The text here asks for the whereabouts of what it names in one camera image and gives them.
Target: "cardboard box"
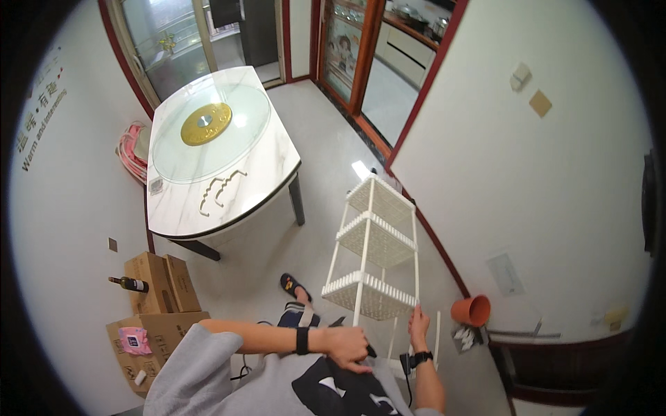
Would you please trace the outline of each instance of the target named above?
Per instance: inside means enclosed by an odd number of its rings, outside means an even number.
[[[125,275],[148,282],[148,292],[130,292],[134,313],[177,312],[176,300],[169,286],[164,260],[160,256],[143,252],[125,262]]]
[[[127,383],[135,393],[147,393],[153,380],[171,353],[176,349],[187,331],[202,319],[208,319],[208,312],[160,313],[156,315],[134,315],[107,325],[107,333]],[[148,343],[153,351],[148,355],[134,355],[123,351],[118,329],[126,326],[144,328],[148,333]],[[134,379],[143,370],[146,378],[141,385]]]
[[[176,305],[180,312],[197,312],[201,310],[199,299],[192,287],[192,280],[187,271],[187,264],[177,257],[164,255],[166,275],[169,280],[171,292],[176,298]]]

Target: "gold turntable center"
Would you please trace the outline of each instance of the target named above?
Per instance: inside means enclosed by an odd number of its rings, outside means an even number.
[[[210,103],[192,112],[180,129],[180,138],[188,146],[200,146],[219,136],[231,122],[231,107]]]

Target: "pink wet wipes package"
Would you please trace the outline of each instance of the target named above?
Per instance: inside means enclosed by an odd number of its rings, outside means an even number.
[[[136,326],[126,326],[118,329],[121,337],[123,351],[135,355],[152,354],[150,345],[148,345],[148,332]]]

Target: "slipper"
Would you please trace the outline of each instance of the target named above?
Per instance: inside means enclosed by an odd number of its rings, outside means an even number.
[[[285,292],[293,296],[294,299],[296,299],[296,288],[298,286],[300,286],[301,288],[303,288],[303,290],[305,290],[305,287],[302,284],[298,283],[296,279],[294,279],[294,276],[290,275],[289,273],[282,274],[282,277],[280,278],[280,287]],[[308,302],[312,303],[312,296],[310,296],[310,292],[305,290],[305,293],[308,294]]]

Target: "dark shorts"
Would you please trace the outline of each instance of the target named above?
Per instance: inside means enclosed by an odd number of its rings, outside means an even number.
[[[305,305],[300,302],[287,302],[287,304],[284,306],[284,313],[280,318],[278,326],[287,327],[287,328],[297,328],[301,318],[303,317],[304,310],[305,310]],[[319,315],[313,313],[312,319],[310,319],[310,324],[305,326],[318,327],[319,321],[320,321]]]

